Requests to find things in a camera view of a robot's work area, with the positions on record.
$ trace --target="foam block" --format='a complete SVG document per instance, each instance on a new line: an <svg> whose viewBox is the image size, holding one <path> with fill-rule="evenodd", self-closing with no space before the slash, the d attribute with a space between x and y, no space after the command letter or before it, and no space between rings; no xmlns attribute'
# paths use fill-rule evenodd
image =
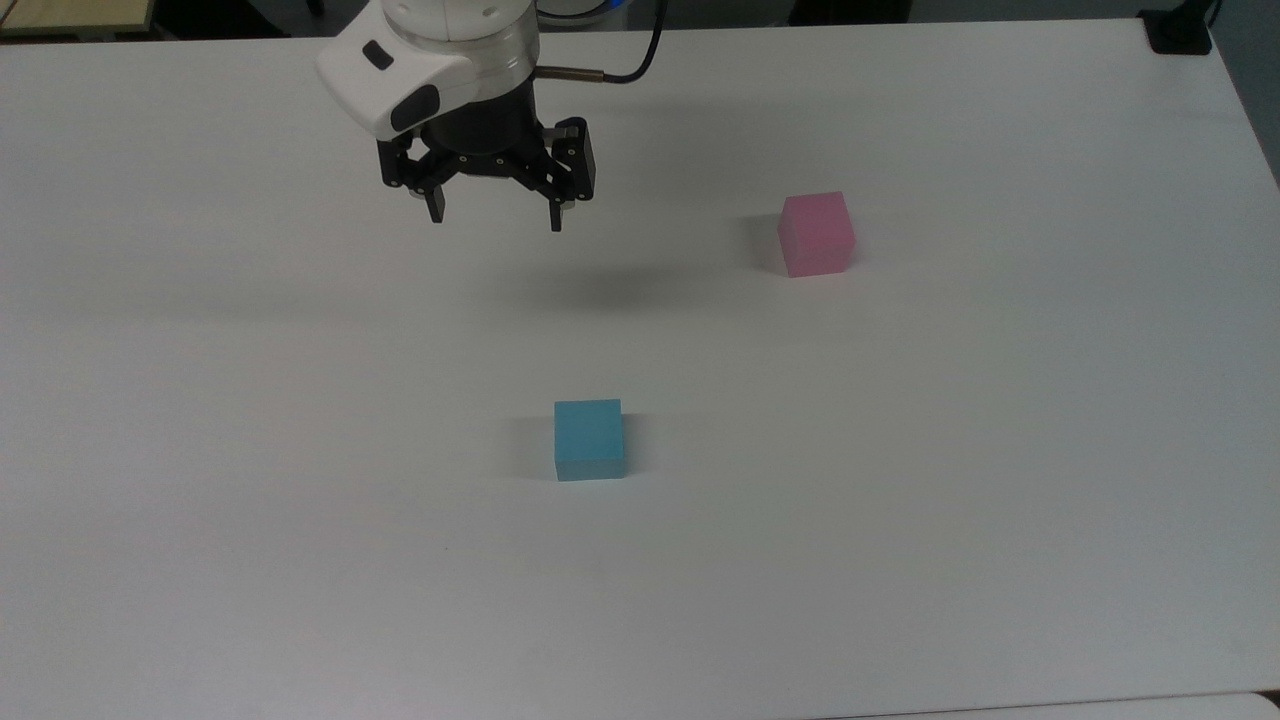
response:
<svg viewBox="0 0 1280 720"><path fill-rule="evenodd" d="M854 224L844 192L797 195L782 204L778 241L787 275L844 273L854 258Z"/></svg>
<svg viewBox="0 0 1280 720"><path fill-rule="evenodd" d="M605 480L627 474L621 400L556 404L556 477Z"/></svg>

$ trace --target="white table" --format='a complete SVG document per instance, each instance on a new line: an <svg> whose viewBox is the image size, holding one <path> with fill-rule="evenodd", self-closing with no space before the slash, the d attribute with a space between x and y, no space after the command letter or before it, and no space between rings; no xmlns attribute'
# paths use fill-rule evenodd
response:
<svg viewBox="0 0 1280 720"><path fill-rule="evenodd" d="M620 68L641 35L550 36ZM1280 193L1133 20L676 32L547 231L321 41L0 47L0 716L767 720L1280 684ZM842 190L854 269L767 270ZM636 471L549 478L556 400Z"/></svg>
<svg viewBox="0 0 1280 720"><path fill-rule="evenodd" d="M902 720L1277 720L1280 710L1256 694L1088 702L928 715Z"/></svg>

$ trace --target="white robot arm housing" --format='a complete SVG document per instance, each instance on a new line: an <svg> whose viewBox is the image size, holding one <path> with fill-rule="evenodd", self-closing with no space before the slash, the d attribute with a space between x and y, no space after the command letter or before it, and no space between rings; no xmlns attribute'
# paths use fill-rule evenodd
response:
<svg viewBox="0 0 1280 720"><path fill-rule="evenodd" d="M442 186L457 174L512 178L541 195L553 231L595 195L586 120L543 127L534 78L628 83L653 60L667 0L640 68L626 76L538 68L534 0L371 0L316 58L320 79L378 141L383 183L444 219ZM415 145L425 152L411 152Z"/></svg>
<svg viewBox="0 0 1280 720"><path fill-rule="evenodd" d="M532 0L372 0L316 58L329 92L380 141L499 97L536 63Z"/></svg>

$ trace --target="black cable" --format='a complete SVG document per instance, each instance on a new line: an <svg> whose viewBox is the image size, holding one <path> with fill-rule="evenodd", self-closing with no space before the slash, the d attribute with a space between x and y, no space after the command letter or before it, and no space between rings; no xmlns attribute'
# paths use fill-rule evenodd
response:
<svg viewBox="0 0 1280 720"><path fill-rule="evenodd" d="M658 53L658 38L662 37L662 24L667 20L667 0L658 0L658 17L653 22L653 36L649 38L649 50L644 54L644 60L640 67L636 68L634 73L627 73L625 76L611 76L604 73L604 82L612 82L614 85L626 85L628 82L635 82L644 77L649 72L649 65L653 64L653 56Z"/></svg>

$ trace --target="pink cube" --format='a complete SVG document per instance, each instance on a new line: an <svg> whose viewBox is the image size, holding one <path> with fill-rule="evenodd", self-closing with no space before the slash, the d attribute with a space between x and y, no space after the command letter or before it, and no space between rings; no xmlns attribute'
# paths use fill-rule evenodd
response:
<svg viewBox="0 0 1280 720"><path fill-rule="evenodd" d="M845 193L787 197L778 240L788 277L844 273L854 258L854 224L849 222Z"/></svg>

